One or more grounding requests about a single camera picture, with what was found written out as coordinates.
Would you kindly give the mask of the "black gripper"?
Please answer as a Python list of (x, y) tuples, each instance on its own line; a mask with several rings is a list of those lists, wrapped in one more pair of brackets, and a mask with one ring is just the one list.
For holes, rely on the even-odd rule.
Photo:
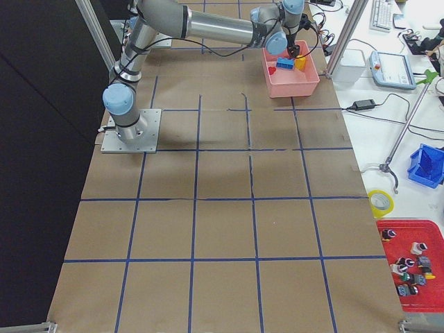
[(292, 33), (290, 28), (288, 28), (289, 34), (286, 35), (287, 38), (287, 53), (290, 58), (297, 58), (300, 55), (300, 46), (296, 44), (296, 35), (302, 30), (308, 31), (311, 28), (311, 21), (308, 16), (303, 13), (300, 18), (297, 30)]

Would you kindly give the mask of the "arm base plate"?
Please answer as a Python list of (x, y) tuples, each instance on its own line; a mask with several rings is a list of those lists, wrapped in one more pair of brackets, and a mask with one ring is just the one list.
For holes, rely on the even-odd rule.
[(101, 152), (120, 153), (156, 153), (160, 134), (161, 109), (140, 109), (139, 120), (131, 127), (119, 127), (109, 118), (101, 144)]

